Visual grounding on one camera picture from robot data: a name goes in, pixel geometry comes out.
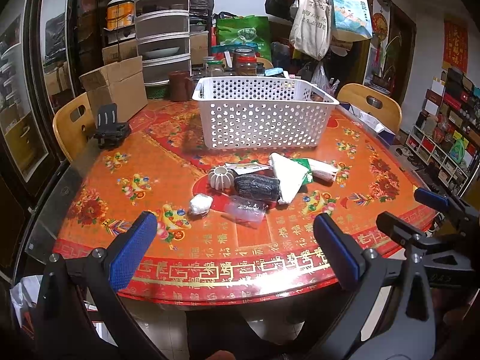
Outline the white towel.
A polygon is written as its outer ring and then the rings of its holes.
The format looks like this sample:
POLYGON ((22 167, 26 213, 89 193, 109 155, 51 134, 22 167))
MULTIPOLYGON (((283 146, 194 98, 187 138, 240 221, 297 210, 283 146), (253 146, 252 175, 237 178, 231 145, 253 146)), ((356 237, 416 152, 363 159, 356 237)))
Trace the white towel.
POLYGON ((280 180, 281 195, 277 202, 289 205, 302 187, 308 168, 277 153, 270 154, 269 164, 275 177, 280 180))

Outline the white ribbed round object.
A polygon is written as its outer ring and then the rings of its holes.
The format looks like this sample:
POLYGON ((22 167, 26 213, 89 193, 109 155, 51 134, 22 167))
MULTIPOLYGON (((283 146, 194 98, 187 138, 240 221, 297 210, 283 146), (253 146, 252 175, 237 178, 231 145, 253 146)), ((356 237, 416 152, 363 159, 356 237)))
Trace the white ribbed round object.
POLYGON ((208 183, 216 191, 224 191, 234 186, 235 174, 227 166, 216 166, 208 173, 208 183))

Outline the dark knitted soft roll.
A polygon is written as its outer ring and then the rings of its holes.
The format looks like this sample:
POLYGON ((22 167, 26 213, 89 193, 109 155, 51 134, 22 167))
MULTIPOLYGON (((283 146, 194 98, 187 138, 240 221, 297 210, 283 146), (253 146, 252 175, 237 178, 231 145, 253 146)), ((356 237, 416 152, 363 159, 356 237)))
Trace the dark knitted soft roll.
POLYGON ((256 201, 276 202, 280 198, 280 180, 257 174, 239 175, 234 178, 234 188, 240 197, 256 201))

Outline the white storage shelf unit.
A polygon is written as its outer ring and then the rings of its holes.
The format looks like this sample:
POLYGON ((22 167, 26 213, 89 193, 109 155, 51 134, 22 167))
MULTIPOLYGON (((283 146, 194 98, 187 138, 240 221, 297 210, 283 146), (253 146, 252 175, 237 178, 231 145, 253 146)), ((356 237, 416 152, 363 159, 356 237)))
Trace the white storage shelf unit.
POLYGON ((457 196, 479 177, 479 87, 459 68, 448 68, 425 92, 406 147, 457 196))

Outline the small white wrapped packet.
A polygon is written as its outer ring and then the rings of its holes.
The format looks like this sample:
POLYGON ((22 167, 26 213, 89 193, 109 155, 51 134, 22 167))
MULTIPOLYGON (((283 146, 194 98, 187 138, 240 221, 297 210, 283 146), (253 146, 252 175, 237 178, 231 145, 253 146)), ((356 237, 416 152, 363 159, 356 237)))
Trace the small white wrapped packet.
POLYGON ((204 193, 198 193, 191 198, 189 203, 189 214, 192 216, 206 215, 212 206, 213 198, 204 193))

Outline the right wooden chair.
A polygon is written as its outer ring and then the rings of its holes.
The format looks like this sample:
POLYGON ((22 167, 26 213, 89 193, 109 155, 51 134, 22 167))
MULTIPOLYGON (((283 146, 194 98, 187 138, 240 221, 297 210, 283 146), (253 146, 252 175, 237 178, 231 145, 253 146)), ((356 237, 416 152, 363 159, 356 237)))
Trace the right wooden chair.
POLYGON ((337 100, 349 103, 375 117, 392 133, 400 130, 402 121, 400 105, 385 94, 364 85, 350 83, 340 89, 337 100))

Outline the clear plastic bag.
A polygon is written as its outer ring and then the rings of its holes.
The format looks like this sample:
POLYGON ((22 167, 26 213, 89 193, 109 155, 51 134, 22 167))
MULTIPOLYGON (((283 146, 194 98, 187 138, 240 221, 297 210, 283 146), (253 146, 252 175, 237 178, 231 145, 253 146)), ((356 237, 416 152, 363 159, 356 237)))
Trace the clear plastic bag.
POLYGON ((263 221, 269 206, 263 202, 240 196, 231 196, 224 212, 237 222, 259 224, 263 221))

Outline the red floral tablecloth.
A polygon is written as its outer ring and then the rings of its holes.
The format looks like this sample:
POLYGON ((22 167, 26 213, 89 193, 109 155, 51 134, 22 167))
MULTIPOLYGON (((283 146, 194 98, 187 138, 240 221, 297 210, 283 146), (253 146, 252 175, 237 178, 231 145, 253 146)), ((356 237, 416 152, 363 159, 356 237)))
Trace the red floral tablecloth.
POLYGON ((417 179, 341 111, 331 114, 317 148, 287 152, 336 167, 335 179, 303 185, 287 205, 243 201, 235 188, 211 186, 210 171, 227 165, 272 176, 269 152, 207 150, 194 103, 152 102, 130 126, 122 146, 94 154, 54 246, 64 258, 80 258, 152 212, 157 233, 126 297, 200 306, 304 293, 334 281, 313 235, 319 214, 383 256, 398 247, 377 229, 380 213, 420 230, 434 218, 414 199, 417 179))

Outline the black phone holder stand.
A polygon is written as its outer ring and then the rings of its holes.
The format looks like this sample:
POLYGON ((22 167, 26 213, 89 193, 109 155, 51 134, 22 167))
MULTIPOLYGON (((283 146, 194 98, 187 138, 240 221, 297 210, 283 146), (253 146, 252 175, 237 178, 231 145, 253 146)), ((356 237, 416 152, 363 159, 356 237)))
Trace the black phone holder stand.
POLYGON ((97 110, 94 139, 99 149, 119 147, 131 133, 129 123, 118 120, 117 110, 115 103, 100 106, 97 110))

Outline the brown cardboard box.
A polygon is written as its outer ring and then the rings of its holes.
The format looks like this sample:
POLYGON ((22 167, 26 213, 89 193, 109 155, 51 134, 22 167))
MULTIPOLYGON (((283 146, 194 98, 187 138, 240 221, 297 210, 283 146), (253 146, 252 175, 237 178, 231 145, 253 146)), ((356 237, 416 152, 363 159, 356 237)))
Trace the brown cardboard box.
POLYGON ((128 122, 147 105, 141 56, 110 63, 80 76, 93 116, 101 106, 117 105, 119 122, 128 122))

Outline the white perforated plastic basket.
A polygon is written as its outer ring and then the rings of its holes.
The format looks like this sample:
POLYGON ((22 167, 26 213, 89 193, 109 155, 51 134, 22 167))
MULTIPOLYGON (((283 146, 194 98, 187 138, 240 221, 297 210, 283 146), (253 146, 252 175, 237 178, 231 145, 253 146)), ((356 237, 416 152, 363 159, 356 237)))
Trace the white perforated plastic basket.
POLYGON ((305 80, 266 76, 202 78, 192 99, 211 150, 316 147, 339 105, 305 80))

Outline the blue illustrated tote bag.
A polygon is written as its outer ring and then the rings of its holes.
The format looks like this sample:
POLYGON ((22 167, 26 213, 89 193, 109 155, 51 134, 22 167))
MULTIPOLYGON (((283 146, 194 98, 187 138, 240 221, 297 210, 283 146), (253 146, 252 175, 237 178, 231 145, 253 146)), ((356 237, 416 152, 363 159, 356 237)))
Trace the blue illustrated tote bag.
POLYGON ((368 0, 331 0, 332 34, 339 41, 366 41, 373 37, 368 0))

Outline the red lidded glass jar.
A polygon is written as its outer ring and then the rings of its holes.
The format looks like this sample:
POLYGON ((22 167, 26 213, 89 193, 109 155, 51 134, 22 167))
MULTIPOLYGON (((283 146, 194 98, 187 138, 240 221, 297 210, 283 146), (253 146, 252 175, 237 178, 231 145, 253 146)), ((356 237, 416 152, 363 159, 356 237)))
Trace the red lidded glass jar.
POLYGON ((256 53, 249 47, 239 47, 234 51, 235 72, 239 76, 255 76, 257 69, 256 53))

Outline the green shopping bag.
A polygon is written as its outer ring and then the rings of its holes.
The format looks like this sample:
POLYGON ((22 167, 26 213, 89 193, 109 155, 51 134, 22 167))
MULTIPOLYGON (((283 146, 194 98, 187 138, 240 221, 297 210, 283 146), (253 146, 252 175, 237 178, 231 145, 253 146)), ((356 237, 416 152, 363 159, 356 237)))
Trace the green shopping bag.
POLYGON ((267 16, 235 16, 216 19, 216 36, 220 45, 256 44, 259 56, 270 60, 271 37, 267 16))

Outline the white tiered drawer tower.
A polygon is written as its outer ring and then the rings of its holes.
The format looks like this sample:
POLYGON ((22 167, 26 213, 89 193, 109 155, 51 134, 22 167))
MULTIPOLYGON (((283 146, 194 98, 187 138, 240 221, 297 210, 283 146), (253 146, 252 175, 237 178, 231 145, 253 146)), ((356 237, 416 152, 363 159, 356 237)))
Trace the white tiered drawer tower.
POLYGON ((190 0, 134 0, 137 54, 147 87, 191 71, 190 0))

